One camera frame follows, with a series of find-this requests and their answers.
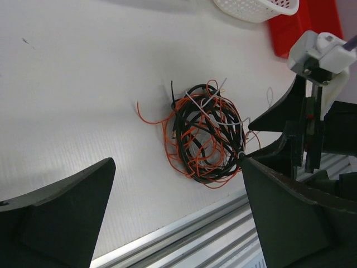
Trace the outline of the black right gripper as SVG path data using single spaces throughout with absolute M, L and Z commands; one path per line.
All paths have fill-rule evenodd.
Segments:
M 297 121 L 306 94 L 306 79 L 296 75 L 288 91 L 267 111 L 251 121 L 251 131 L 283 132 L 287 121 Z M 307 153 L 303 183 L 347 200 L 356 199 L 356 172 L 336 173 L 331 179 L 322 171 L 323 153 L 356 156 L 356 104 L 335 101 L 328 113 L 320 118 L 321 101 L 308 97 L 303 108 L 303 149 Z M 270 168 L 291 166 L 291 142 L 284 134 L 270 145 L 249 153 L 261 164 Z

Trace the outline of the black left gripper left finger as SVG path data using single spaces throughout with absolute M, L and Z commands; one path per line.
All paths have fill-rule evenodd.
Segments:
M 89 267 L 115 170 L 109 157 L 1 201 L 1 267 Z

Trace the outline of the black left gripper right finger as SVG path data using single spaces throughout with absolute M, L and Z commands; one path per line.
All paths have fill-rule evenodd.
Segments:
M 244 184 L 268 267 L 356 266 L 356 174 L 290 179 L 242 162 Z

